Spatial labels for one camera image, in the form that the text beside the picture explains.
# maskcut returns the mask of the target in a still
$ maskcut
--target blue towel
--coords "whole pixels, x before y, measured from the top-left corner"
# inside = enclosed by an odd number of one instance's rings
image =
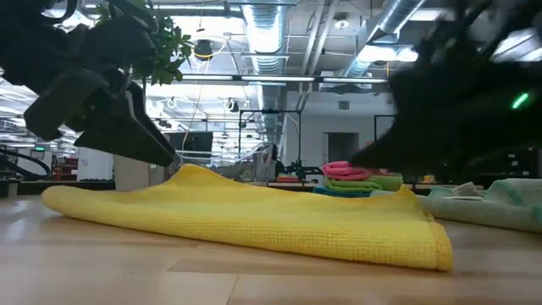
[[[371,197],[370,192],[338,192],[338,191],[331,191],[329,188],[324,187],[324,186],[317,186],[314,190],[312,190],[312,192],[316,194],[328,195],[328,196],[333,196],[333,197],[346,197],[346,198]]]

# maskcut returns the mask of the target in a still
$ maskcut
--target ceiling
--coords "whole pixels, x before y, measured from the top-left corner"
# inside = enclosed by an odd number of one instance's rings
[[[273,0],[260,0],[272,3]],[[193,1],[168,0],[168,5],[187,5],[190,2],[194,9],[198,9],[199,3]],[[230,1],[234,8],[239,1]],[[446,12],[448,1],[431,1],[425,4],[411,17],[410,21],[402,28],[398,44],[404,47],[411,47],[419,39],[426,35],[433,26],[433,20],[443,12]],[[291,6],[287,12],[287,23],[285,29],[285,50],[280,54],[286,58],[285,73],[287,75],[299,75],[303,65],[303,58],[309,42],[309,33],[314,26],[320,26],[318,37],[322,34],[322,29],[328,16],[328,7],[324,9],[323,18],[318,23],[315,18],[315,10],[318,0],[301,0],[295,6]],[[350,0],[340,1],[335,10],[337,14],[344,13],[348,26],[343,29],[335,28],[331,23],[329,33],[324,42],[324,47],[315,66],[315,74],[328,73],[337,75],[340,71],[348,67],[350,62],[359,54],[359,37],[363,22],[371,19],[380,13],[383,7],[383,0]],[[62,13],[62,7],[57,7],[51,14],[59,15]],[[73,27],[79,23],[93,25],[93,16],[85,16],[78,13],[72,19],[65,22],[68,27]],[[243,19],[225,18],[225,17],[200,17],[200,16],[175,16],[175,23],[181,27],[183,34],[192,35],[192,41],[198,39],[210,39],[212,42],[215,56],[208,64],[198,62],[197,59],[191,61],[191,65],[185,63],[181,66],[181,71],[185,74],[227,74],[227,75],[249,75],[254,73],[252,65],[253,51],[249,48],[249,41],[246,36],[246,24]],[[488,15],[484,14],[477,21],[474,28],[474,35],[484,39],[491,34],[491,26]],[[510,44],[518,43],[526,35],[523,33]],[[537,40],[533,39],[532,46],[527,51],[520,53],[508,51],[508,55],[515,58],[525,57],[530,54],[530,60],[539,60],[539,52],[531,53],[539,48]],[[381,65],[372,65],[367,75],[372,77],[385,78],[390,73],[398,69],[408,67],[410,63],[400,61],[389,61]],[[285,94],[285,106],[288,109],[295,109],[298,104],[300,92],[297,86],[285,86],[288,91]],[[228,101],[237,102],[240,109],[259,110],[261,101],[258,101],[258,85],[254,84],[234,84],[234,85],[198,85],[191,83],[180,83],[164,86],[149,86],[147,88],[147,113],[152,118],[167,120],[171,127],[163,128],[164,132],[173,130],[215,130],[221,137],[221,147],[231,146],[229,152],[236,150],[237,130],[239,115],[228,110]],[[24,121],[14,118],[21,115],[26,108],[36,99],[36,94],[24,87],[11,86],[7,81],[0,84],[0,116],[14,123],[13,128],[4,129],[3,134],[24,132]],[[349,102],[348,110],[339,109],[339,102]],[[392,107],[387,94],[363,91],[361,93],[335,94],[321,90],[321,87],[315,85],[309,92],[306,107],[303,110],[305,115],[329,115],[329,116],[357,116],[371,114],[390,114]],[[202,123],[202,119],[207,118],[214,125]],[[243,151],[250,150],[254,143],[266,141],[265,130],[269,122],[259,114],[254,114],[250,123],[244,130],[247,135],[253,136],[252,140],[247,140],[243,144]],[[277,118],[276,124],[280,125],[280,118]],[[65,138],[73,142],[76,135],[70,133]],[[9,136],[10,142],[32,141],[29,136]]]

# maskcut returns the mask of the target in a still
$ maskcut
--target ventilation duct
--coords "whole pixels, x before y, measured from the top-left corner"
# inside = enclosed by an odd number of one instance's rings
[[[377,16],[379,20],[374,28],[363,29],[368,30],[364,37],[363,46],[384,36],[396,34],[424,2],[425,0],[386,0],[382,13]],[[343,75],[346,77],[362,77],[371,63],[371,61],[363,58],[362,49]]]
[[[254,72],[258,75],[281,75],[285,72],[285,59],[273,56],[284,51],[287,7],[281,5],[243,5],[246,35],[252,53]],[[258,102],[262,109],[285,109],[285,89],[282,86],[259,86]],[[268,141],[280,142],[284,115],[263,115],[263,126]]]

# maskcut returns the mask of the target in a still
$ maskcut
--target green leaves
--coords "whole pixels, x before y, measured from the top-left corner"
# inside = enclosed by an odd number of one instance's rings
[[[158,5],[155,6],[155,9],[149,9],[145,5],[147,0],[131,0],[131,2],[147,9],[158,22],[158,32],[150,35],[157,52],[132,67],[132,79],[150,78],[151,85],[169,85],[174,80],[181,81],[183,75],[179,71],[180,66],[187,59],[190,64],[190,56],[194,46],[190,42],[191,36],[183,35],[181,28],[175,26],[171,16],[161,11]],[[99,15],[97,25],[111,20],[107,6],[98,4],[97,12]]]

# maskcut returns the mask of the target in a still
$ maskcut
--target towel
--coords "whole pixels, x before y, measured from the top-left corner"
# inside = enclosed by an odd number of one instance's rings
[[[542,180],[497,180],[480,194],[480,201],[444,199],[450,193],[436,189],[420,203],[440,219],[542,233]]]
[[[342,187],[357,187],[357,186],[367,186],[365,182],[371,182],[379,185],[379,190],[384,191],[399,191],[403,183],[403,178],[401,175],[371,175],[366,180],[363,181],[351,181],[351,180],[329,180],[333,186],[342,186]]]
[[[382,190],[380,184],[368,181],[340,181],[332,180],[328,177],[324,178],[325,187],[331,191],[344,192],[344,193],[356,193],[356,192],[371,192],[376,190]]]
[[[360,169],[353,168],[346,161],[332,162],[322,167],[324,175],[334,180],[366,180],[370,175],[386,175],[385,169]]]
[[[159,186],[131,192],[53,186],[50,209],[105,225],[326,258],[451,270],[444,228],[407,189],[338,198],[238,183],[185,165]]]
[[[342,192],[342,191],[332,191],[325,186],[317,186],[312,190],[313,193],[322,194],[327,196],[334,197],[344,197],[344,198],[363,198],[370,197],[371,192]]]

